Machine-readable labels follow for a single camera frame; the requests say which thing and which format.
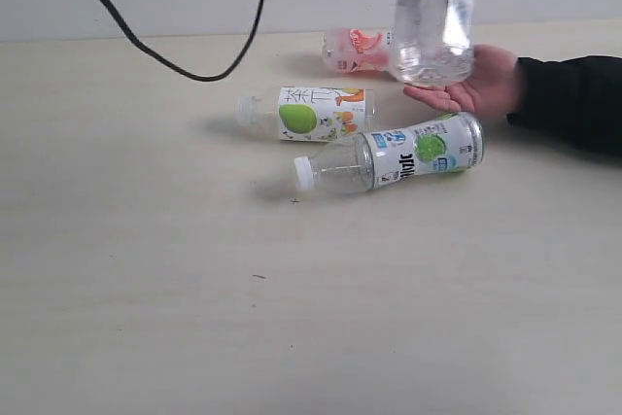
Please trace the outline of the black sleeved forearm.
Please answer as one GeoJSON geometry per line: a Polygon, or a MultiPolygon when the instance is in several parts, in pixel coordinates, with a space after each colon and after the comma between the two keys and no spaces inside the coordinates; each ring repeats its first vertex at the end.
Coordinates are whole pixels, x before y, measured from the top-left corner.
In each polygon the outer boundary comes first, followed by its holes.
{"type": "Polygon", "coordinates": [[[621,59],[589,55],[563,61],[518,59],[523,87],[509,124],[580,150],[621,156],[621,59]]]}

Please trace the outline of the person's open hand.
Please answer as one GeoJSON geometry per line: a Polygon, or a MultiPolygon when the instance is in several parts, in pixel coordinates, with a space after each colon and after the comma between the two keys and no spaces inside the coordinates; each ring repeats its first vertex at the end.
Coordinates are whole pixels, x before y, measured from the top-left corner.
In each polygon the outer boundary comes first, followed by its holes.
{"type": "Polygon", "coordinates": [[[476,45],[472,73],[465,81],[446,87],[405,85],[403,93],[439,112],[495,119],[516,111],[522,89],[522,73],[513,52],[476,45]]]}

